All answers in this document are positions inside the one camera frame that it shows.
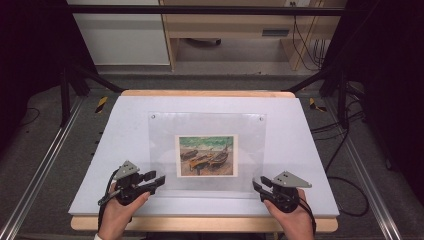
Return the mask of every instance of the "floor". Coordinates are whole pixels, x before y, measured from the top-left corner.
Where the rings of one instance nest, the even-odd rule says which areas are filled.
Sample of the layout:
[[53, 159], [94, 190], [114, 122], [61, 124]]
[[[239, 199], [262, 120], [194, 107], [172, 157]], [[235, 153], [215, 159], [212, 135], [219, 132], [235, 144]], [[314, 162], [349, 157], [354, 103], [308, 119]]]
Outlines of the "floor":
[[[278, 40], [223, 39], [218, 46], [185, 40], [180, 48], [175, 71], [145, 66], [132, 66], [125, 71], [104, 66], [99, 69], [109, 81], [131, 89], [281, 90], [315, 72], [305, 68], [291, 71]], [[305, 63], [313, 66], [306, 58]], [[6, 226], [12, 221], [16, 229], [12, 235], [15, 234], [16, 239], [92, 239], [94, 235], [94, 232], [71, 229], [71, 216], [67, 211], [119, 94], [92, 81], [88, 83], [92, 88], [89, 96], [71, 94], [72, 104], [79, 106], [79, 112], [71, 119], [70, 131], [63, 139], [56, 139], [63, 129], [59, 127], [60, 89], [55, 87], [31, 98], [22, 127], [16, 131], [10, 147], [1, 153], [0, 192], [2, 196], [7, 193], [7, 197], [0, 205], [0, 225]], [[320, 84], [306, 87], [297, 97], [323, 166], [327, 166], [346, 131], [338, 125], [326, 127], [322, 132], [317, 129], [336, 122], [336, 101], [334, 97], [319, 96]], [[95, 113], [103, 96], [108, 97], [107, 103], [100, 114]], [[310, 107], [311, 98], [317, 108]], [[361, 191], [345, 181], [330, 179], [343, 212], [338, 217], [338, 230], [318, 234], [316, 239], [424, 239], [423, 206], [413, 196], [402, 174], [386, 169], [385, 157], [360, 113], [361, 105], [353, 96], [348, 97], [348, 102], [352, 103], [349, 113], [353, 116], [349, 133], [328, 174], [355, 183], [365, 192], [370, 209], [363, 216], [351, 216], [362, 215], [366, 209]], [[55, 141], [58, 147], [51, 149]], [[40, 181], [36, 182], [34, 176], [41, 176]], [[22, 203], [28, 208], [16, 212], [22, 210], [17, 208]], [[128, 233], [133, 237], [139, 234]]]

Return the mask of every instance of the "clear plastic panel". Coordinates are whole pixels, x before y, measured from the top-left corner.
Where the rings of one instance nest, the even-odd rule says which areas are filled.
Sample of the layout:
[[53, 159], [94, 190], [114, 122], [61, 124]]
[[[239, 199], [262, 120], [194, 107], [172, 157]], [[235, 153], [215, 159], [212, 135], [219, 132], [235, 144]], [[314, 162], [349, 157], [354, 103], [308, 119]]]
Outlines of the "clear plastic panel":
[[149, 112], [152, 169], [166, 175], [159, 196], [255, 198], [266, 115]]

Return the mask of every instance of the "painting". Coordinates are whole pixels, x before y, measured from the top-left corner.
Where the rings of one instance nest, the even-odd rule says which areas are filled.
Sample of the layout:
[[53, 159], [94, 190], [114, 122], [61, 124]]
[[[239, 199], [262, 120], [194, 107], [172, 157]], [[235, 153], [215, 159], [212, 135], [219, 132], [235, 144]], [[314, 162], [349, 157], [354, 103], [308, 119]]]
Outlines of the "painting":
[[178, 177], [237, 177], [237, 135], [176, 136]]

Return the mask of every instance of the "person's right hand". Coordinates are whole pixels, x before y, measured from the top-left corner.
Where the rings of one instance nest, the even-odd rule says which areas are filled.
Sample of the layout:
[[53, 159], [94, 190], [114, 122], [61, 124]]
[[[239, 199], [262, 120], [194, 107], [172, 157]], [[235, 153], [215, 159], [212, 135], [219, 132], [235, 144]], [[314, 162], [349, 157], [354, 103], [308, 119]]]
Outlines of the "person's right hand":
[[[305, 191], [298, 189], [298, 192], [299, 197], [306, 202]], [[264, 204], [269, 213], [280, 223], [289, 240], [314, 239], [311, 217], [305, 209], [297, 206], [293, 212], [284, 213], [268, 200], [264, 200]]]

